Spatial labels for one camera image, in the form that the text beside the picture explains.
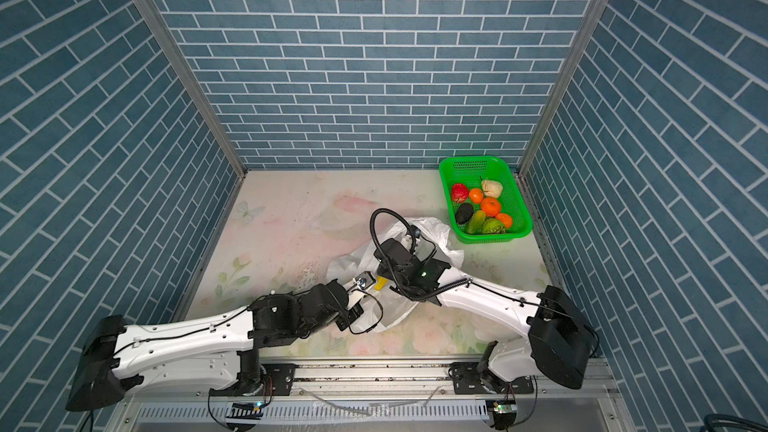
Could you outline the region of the green toy vegetable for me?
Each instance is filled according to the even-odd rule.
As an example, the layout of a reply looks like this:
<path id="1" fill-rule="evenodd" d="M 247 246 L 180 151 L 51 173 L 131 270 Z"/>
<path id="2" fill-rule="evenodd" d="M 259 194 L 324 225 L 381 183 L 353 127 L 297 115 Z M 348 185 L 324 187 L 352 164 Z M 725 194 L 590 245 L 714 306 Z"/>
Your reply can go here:
<path id="1" fill-rule="evenodd" d="M 477 235 L 482 232 L 483 224 L 487 220 L 487 215 L 482 210 L 474 212 L 470 220 L 467 222 L 465 232 L 469 235 Z"/>

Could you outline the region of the green plastic basket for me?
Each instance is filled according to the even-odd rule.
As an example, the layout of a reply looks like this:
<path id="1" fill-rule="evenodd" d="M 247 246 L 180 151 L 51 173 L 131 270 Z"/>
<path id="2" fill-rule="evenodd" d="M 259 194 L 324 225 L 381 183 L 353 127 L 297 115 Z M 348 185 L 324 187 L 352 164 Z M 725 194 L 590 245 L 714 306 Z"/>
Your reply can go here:
<path id="1" fill-rule="evenodd" d="M 449 222 L 460 242 L 509 242 L 533 230 L 533 221 L 509 166 L 489 157 L 443 160 L 439 174 Z"/>

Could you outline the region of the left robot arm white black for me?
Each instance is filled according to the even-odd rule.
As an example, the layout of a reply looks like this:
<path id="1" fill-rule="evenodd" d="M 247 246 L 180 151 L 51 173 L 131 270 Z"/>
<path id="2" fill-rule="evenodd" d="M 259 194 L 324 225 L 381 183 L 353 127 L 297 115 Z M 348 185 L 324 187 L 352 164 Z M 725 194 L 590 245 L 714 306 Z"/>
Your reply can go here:
<path id="1" fill-rule="evenodd" d="M 66 402 L 89 412 L 152 387 L 207 385 L 218 395 L 260 391 L 259 352 L 283 347 L 362 313 L 358 284 L 333 280 L 300 293 L 264 295 L 217 315 L 160 325 L 130 325 L 121 315 L 88 333 Z"/>

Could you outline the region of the beige toy fruit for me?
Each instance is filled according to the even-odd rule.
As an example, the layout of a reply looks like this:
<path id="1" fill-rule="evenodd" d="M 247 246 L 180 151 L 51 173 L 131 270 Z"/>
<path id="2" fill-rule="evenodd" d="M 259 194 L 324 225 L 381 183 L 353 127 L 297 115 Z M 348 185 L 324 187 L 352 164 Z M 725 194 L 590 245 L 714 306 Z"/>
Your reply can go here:
<path id="1" fill-rule="evenodd" d="M 499 181 L 484 179 L 481 181 L 481 190 L 485 197 L 499 199 L 504 191 L 504 186 Z"/>

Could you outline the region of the white plastic bag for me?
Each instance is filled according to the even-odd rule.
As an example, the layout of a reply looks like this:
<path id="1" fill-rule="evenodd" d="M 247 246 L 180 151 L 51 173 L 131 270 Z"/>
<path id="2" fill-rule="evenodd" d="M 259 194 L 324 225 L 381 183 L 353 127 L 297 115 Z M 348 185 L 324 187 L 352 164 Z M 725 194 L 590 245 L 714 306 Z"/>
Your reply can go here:
<path id="1" fill-rule="evenodd" d="M 426 252 L 421 254 L 426 257 L 430 246 L 424 242 L 429 239 L 436 244 L 437 250 L 434 259 L 447 261 L 451 266 L 461 266 L 465 253 L 456 249 L 450 241 L 451 227 L 435 217 L 409 218 L 408 221 L 422 233 L 421 245 L 426 245 Z M 384 279 L 376 272 L 379 262 L 374 258 L 376 251 L 372 242 L 361 245 L 353 252 L 342 255 L 330 262 L 327 268 L 326 278 L 337 279 L 346 288 L 358 289 L 358 282 L 366 279 L 365 291 L 371 295 L 363 295 L 360 305 L 363 313 L 353 324 L 356 331 L 361 329 L 380 333 L 392 329 L 416 308 L 417 302 L 393 292 L 390 287 L 395 284 L 392 280 Z"/>

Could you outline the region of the red toy fruit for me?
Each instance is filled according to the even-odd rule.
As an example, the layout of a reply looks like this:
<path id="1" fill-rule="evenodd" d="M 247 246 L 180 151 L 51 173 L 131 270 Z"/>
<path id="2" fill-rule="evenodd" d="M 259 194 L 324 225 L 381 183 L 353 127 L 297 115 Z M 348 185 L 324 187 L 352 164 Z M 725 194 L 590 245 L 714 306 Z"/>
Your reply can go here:
<path id="1" fill-rule="evenodd" d="M 463 183 L 455 183 L 450 189 L 450 198 L 453 203 L 463 204 L 469 198 L 469 188 Z"/>

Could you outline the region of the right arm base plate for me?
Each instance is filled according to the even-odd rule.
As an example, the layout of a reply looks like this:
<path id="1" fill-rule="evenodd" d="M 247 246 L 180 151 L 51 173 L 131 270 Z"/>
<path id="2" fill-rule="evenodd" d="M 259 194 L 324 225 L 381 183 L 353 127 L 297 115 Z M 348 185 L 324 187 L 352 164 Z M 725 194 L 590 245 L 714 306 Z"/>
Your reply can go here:
<path id="1" fill-rule="evenodd" d="M 453 362 L 448 367 L 448 376 L 456 395 L 509 394 L 512 396 L 534 392 L 530 377 L 523 376 L 512 382 L 506 382 L 480 362 Z"/>

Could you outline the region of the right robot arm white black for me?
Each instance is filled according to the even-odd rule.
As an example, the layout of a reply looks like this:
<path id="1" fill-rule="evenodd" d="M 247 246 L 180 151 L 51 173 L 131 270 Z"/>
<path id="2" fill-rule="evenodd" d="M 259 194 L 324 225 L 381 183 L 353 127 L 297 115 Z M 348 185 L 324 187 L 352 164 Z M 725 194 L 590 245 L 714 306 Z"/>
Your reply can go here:
<path id="1" fill-rule="evenodd" d="M 585 316 L 562 289 L 519 291 L 475 278 L 448 262 L 416 256 L 416 246 L 396 239 L 373 241 L 377 274 L 391 289 L 414 302 L 431 302 L 475 314 L 516 334 L 492 341 L 477 373 L 484 387 L 499 392 L 520 377 L 543 375 L 573 390 L 582 387 L 597 337 Z"/>

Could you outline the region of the dark avocado toy fruit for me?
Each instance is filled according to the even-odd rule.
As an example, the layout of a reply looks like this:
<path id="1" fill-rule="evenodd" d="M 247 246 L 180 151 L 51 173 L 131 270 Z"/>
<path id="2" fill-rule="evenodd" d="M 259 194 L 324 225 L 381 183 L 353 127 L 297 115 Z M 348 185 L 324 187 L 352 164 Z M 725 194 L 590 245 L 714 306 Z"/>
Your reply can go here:
<path id="1" fill-rule="evenodd" d="M 464 225 L 471 220 L 474 213 L 473 204 L 471 202 L 464 202 L 455 211 L 454 219 L 458 225 Z"/>

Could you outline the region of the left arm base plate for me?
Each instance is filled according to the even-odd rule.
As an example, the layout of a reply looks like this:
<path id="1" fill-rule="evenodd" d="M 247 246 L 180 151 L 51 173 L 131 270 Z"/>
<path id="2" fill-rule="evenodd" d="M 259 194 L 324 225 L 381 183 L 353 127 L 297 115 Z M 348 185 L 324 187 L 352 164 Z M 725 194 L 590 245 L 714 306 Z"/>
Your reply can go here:
<path id="1" fill-rule="evenodd" d="M 293 387 L 296 365 L 277 363 L 260 365 L 257 369 L 239 372 L 236 381 L 220 389 L 210 389 L 213 397 L 281 397 L 288 396 Z"/>

